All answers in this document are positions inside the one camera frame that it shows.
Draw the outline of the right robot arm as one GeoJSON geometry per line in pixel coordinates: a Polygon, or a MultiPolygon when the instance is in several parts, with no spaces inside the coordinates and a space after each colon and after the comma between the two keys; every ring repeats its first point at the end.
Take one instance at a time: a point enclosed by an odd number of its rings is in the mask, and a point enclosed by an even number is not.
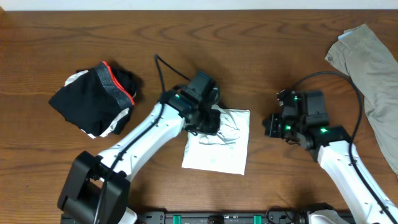
{"type": "Polygon", "coordinates": [[[282,90],[280,112],[262,123],[265,135],[298,144],[331,177],[356,223],[397,223],[397,207],[361,161],[352,137],[330,126],[321,91],[282,90]]]}

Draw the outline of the white printed t-shirt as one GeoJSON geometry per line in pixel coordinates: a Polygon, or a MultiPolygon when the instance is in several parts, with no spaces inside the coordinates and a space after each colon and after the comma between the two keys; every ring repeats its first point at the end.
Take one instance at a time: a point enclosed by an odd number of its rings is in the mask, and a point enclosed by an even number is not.
{"type": "Polygon", "coordinates": [[[244,175],[251,112],[212,108],[221,113],[218,132],[214,136],[188,134],[182,167],[244,175]]]}

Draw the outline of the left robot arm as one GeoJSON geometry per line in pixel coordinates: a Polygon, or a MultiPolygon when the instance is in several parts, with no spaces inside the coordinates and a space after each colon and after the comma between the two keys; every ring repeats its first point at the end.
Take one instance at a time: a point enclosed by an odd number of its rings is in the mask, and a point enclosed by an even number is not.
{"type": "Polygon", "coordinates": [[[78,223],[136,223],[129,188],[142,166],[167,142],[186,130],[214,135],[220,91],[196,88],[165,92],[148,117],[126,137],[97,156],[83,151],[73,161],[57,207],[78,223]]]}

